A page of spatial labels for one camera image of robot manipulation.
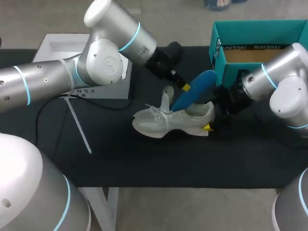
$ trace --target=black cable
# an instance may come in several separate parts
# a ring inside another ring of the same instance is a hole
[[[128,109],[131,104],[133,103],[133,98],[129,101],[129,103],[125,106],[125,107],[122,107],[122,108],[114,108],[114,107],[107,107],[107,106],[104,106],[104,105],[101,105],[99,103],[96,103],[96,102],[93,102],[89,99],[86,99],[86,98],[83,98],[81,96],[78,96],[78,95],[68,95],[68,94],[63,94],[63,95],[59,95],[59,96],[55,96],[55,97],[52,97],[50,99],[48,99],[42,106],[41,108],[39,109],[38,113],[37,113],[37,116],[36,116],[36,119],[35,119],[35,141],[34,141],[34,145],[37,146],[38,145],[38,141],[39,141],[39,116],[41,115],[43,109],[49,104],[51,103],[52,101],[54,101],[55,99],[58,99],[58,98],[61,98],[61,97],[65,97],[65,96],[70,96],[70,97],[74,97],[76,99],[80,99],[80,100],[83,100],[87,103],[90,103],[94,106],[97,106],[99,108],[103,108],[103,109],[106,109],[106,110],[112,110],[112,111],[122,111],[122,110],[125,110],[125,109]]]
[[[80,99],[80,100],[83,100],[87,103],[90,103],[94,106],[97,106],[99,108],[103,108],[105,110],[112,110],[112,111],[122,111],[122,110],[125,110],[125,109],[128,109],[132,103],[133,103],[133,100],[134,100],[134,97],[135,97],[135,82],[137,81],[137,77],[139,76],[139,72],[140,72],[140,68],[134,73],[134,76],[135,78],[130,78],[130,81],[131,81],[131,84],[130,84],[130,91],[129,91],[129,94],[130,94],[130,101],[129,103],[125,106],[125,107],[122,107],[122,108],[114,108],[114,107],[107,107],[107,106],[104,106],[104,105],[101,105],[99,103],[96,103],[96,102],[93,102],[89,99],[86,99],[86,98],[83,98],[81,96],[77,96],[77,95],[70,95],[70,97],[74,97],[76,99]],[[40,114],[42,113],[43,109],[50,103],[52,102],[53,100],[55,99],[58,99],[60,97],[64,97],[64,96],[69,96],[68,94],[63,94],[63,95],[59,95],[59,96],[55,96],[55,97],[52,97],[51,99],[48,99],[42,106],[41,108],[39,109],[38,113],[37,113],[37,116],[36,116],[36,119],[35,119],[35,141],[34,141],[34,145],[37,146],[38,145],[38,141],[39,141],[39,116]]]

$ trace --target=black table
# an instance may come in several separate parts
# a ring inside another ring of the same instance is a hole
[[[34,51],[27,54],[16,51],[5,65],[30,62]],[[0,50],[0,65],[3,59],[8,60],[8,54]],[[185,47],[177,71],[191,81],[210,68],[208,47]],[[131,117],[146,108],[145,103],[159,106],[162,89],[169,83],[136,67],[132,82],[133,103],[124,111],[71,100],[92,154],[63,99],[44,109],[38,146],[78,187],[282,188],[308,167],[307,141],[288,130],[272,114],[268,102],[231,116],[229,125],[208,138],[181,131],[160,140],[145,137],[132,128]],[[93,101],[113,107],[128,103]],[[33,142],[35,114],[41,105],[0,115],[0,131]]]

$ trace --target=shoe lace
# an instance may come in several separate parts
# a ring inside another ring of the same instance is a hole
[[[157,119],[162,119],[164,118],[165,120],[165,123],[166,123],[166,129],[168,130],[169,129],[169,121],[168,121],[168,118],[167,118],[167,113],[168,112],[165,112],[162,108],[157,108],[155,106],[152,106],[152,105],[149,105],[149,104],[145,104],[147,106],[150,107],[150,112],[153,116],[155,116]]]

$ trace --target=yellow part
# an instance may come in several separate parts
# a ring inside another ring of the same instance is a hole
[[[202,129],[207,130],[207,131],[214,131],[214,130],[211,128],[210,124],[205,125]]]
[[[183,89],[184,91],[188,91],[190,88],[191,88],[191,86],[189,86],[188,84],[185,84],[185,86],[182,87],[182,89]]]

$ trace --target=teal cardboard box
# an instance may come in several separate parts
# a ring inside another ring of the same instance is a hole
[[[229,87],[295,42],[308,50],[307,20],[215,22],[209,55],[216,84]]]

